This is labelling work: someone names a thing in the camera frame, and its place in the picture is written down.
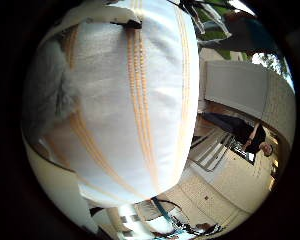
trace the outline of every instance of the white bag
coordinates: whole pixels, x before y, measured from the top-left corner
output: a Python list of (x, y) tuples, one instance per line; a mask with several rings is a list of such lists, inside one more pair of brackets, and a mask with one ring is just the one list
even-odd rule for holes
[(24, 91), (27, 141), (73, 170), (81, 194), (100, 207), (140, 202), (178, 182), (198, 103), (190, 17), (162, 0), (115, 6), (133, 10), (142, 29), (88, 18), (53, 35)]

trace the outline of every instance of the black shirt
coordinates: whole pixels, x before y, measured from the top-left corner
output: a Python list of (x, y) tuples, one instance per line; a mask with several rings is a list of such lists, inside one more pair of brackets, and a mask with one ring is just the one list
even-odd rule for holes
[[(237, 141), (242, 144), (245, 144), (250, 134), (253, 131), (253, 127), (242, 121), (240, 125), (238, 125), (234, 131), (234, 135)], [(251, 144), (246, 148), (246, 152), (256, 154), (260, 149), (260, 143), (264, 142), (266, 139), (266, 132), (264, 131), (261, 125), (258, 126), (256, 135), (254, 136)]]

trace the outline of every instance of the fisheye lens view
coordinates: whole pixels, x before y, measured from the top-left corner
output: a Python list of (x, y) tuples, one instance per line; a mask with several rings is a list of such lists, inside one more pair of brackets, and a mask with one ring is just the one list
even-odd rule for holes
[(41, 39), (21, 132), (47, 197), (107, 239), (212, 239), (280, 184), (296, 103), (238, 0), (85, 0)]

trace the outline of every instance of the wall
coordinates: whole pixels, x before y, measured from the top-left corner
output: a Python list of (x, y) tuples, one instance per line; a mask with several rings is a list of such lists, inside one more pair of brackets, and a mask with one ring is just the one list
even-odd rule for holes
[(204, 98), (237, 109), (276, 130), (291, 148), (295, 96), (278, 74), (250, 62), (207, 61), (202, 69)]
[(293, 143), (296, 102), (289, 84), (278, 74), (268, 72), (268, 95), (261, 119), (279, 131), (288, 141)]

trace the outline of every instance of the white fabric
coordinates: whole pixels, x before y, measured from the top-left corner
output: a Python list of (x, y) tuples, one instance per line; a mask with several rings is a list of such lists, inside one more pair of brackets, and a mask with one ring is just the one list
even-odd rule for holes
[[(82, 194), (101, 207), (140, 202), (178, 182), (194, 131), (199, 87), (196, 36), (188, 15), (162, 0), (116, 6), (134, 10), (142, 30), (79, 24), (72, 65), (58, 80), (61, 88), (65, 83), (70, 88), (65, 92), (76, 94), (77, 108), (40, 136), (53, 152), (50, 160), (74, 170)], [(55, 47), (56, 40), (38, 51), (49, 51), (49, 44)], [(48, 71), (37, 69), (29, 81)], [(46, 94), (42, 105), (51, 107), (61, 95), (51, 98), (54, 89), (29, 91), (26, 101)]]

